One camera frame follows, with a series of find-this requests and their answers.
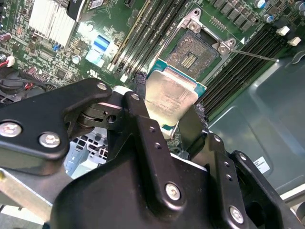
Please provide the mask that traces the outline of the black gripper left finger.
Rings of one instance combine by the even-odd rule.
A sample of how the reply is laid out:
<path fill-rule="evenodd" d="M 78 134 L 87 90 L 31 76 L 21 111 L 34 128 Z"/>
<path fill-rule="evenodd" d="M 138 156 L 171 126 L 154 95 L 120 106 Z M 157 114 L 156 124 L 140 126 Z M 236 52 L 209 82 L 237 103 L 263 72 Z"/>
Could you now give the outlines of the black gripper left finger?
<path fill-rule="evenodd" d="M 120 133 L 109 150 L 110 165 L 128 152 L 137 155 L 149 209 L 174 216 L 185 208 L 184 190 L 160 127 L 134 92 L 117 95 L 90 78 L 7 105 L 0 110 L 0 122 L 5 126 L 0 135 L 2 168 L 54 174 L 70 141 L 102 125 Z"/>

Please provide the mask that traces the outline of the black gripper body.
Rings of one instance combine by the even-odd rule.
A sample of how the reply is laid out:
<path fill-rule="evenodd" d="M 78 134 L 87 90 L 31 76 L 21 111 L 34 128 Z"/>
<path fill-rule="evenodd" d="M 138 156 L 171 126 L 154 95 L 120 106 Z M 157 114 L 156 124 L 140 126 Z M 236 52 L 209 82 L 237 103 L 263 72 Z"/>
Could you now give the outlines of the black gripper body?
<path fill-rule="evenodd" d="M 210 198 L 205 169 L 171 156 L 160 134 L 135 134 L 62 190 L 51 228 L 211 229 Z"/>

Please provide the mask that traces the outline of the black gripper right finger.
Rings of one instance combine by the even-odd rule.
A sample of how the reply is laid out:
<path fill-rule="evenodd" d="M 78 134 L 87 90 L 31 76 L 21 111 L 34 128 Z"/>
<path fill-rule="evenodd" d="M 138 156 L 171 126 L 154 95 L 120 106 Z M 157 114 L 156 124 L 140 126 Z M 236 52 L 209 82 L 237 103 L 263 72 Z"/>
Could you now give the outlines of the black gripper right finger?
<path fill-rule="evenodd" d="M 191 105 L 179 124 L 188 160 L 207 169 L 210 218 L 218 229 L 303 229 L 304 225 L 243 152 L 227 152 Z"/>

